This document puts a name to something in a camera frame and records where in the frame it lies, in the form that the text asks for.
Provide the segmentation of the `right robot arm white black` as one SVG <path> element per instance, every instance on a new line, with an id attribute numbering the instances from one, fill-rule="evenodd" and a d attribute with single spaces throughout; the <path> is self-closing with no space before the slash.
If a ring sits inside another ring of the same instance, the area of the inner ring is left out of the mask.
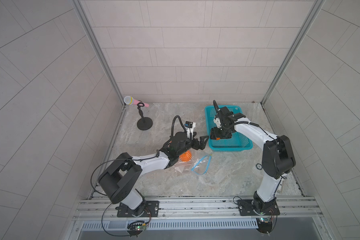
<path id="1" fill-rule="evenodd" d="M 213 105 L 216 126 L 210 131 L 211 140 L 230 139 L 233 133 L 240 133 L 255 143 L 263 153 L 261 166 L 265 173 L 261 185 L 255 191 L 252 203 L 243 203 L 242 207 L 260 216 L 277 215 L 277 189 L 296 165 L 290 139 L 264 130 L 242 113 L 235 114 L 227 107 L 220 108 L 216 101 L 213 101 Z"/>

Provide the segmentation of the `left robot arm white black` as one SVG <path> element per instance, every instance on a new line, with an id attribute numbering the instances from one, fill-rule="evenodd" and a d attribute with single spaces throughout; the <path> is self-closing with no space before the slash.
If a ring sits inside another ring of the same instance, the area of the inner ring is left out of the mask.
<path id="1" fill-rule="evenodd" d="M 204 150 L 209 136 L 197 139 L 193 122 L 182 122 L 180 116 L 172 121 L 171 135 L 155 154 L 133 157 L 122 153 L 99 175 L 97 182 L 112 204 L 122 203 L 132 211 L 134 217 L 141 216 L 146 210 L 146 200 L 134 186 L 140 176 L 165 170 L 178 162 L 180 156 L 190 149 Z"/>

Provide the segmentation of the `clear zip-top bag blue seal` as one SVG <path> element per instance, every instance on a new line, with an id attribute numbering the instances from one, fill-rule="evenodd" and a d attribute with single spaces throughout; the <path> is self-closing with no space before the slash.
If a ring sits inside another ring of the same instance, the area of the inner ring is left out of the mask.
<path id="1" fill-rule="evenodd" d="M 178 160 L 172 168 L 179 173 L 192 172 L 196 175 L 205 175 L 212 161 L 212 154 L 204 150 L 189 150 L 192 153 L 192 159 L 189 162 Z"/>

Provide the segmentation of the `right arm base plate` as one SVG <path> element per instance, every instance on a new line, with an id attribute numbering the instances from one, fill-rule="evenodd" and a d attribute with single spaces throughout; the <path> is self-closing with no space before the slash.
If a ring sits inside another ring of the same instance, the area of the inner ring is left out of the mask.
<path id="1" fill-rule="evenodd" d="M 237 200 L 235 201 L 241 216 L 278 216 L 280 210 L 276 199 L 263 203 L 259 200 Z"/>

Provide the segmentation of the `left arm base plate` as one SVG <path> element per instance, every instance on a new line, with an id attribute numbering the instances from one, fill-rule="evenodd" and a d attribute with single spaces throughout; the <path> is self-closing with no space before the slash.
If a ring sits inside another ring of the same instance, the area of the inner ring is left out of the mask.
<path id="1" fill-rule="evenodd" d="M 130 209 L 126 204 L 120 203 L 118 206 L 118 218 L 143 218 L 157 217 L 159 211 L 159 201 L 144 200 L 136 209 Z"/>

